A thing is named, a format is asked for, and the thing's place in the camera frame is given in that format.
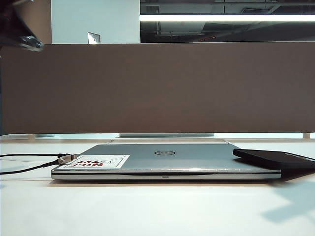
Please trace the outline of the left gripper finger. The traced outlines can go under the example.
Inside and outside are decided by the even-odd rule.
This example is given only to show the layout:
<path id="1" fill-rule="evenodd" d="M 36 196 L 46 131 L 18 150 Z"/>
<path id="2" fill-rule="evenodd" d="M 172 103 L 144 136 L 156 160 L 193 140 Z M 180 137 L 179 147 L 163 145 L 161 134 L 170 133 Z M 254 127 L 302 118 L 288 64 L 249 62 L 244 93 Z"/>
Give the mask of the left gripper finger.
<path id="1" fill-rule="evenodd" d="M 17 11 L 17 6 L 27 2 L 27 0 L 12 0 L 10 6 L 10 32 L 18 37 L 36 37 L 32 30 L 27 26 L 21 15 Z"/>
<path id="2" fill-rule="evenodd" d="M 44 44 L 30 30 L 16 7 L 24 0 L 2 0 L 0 2 L 0 46 L 42 51 Z"/>

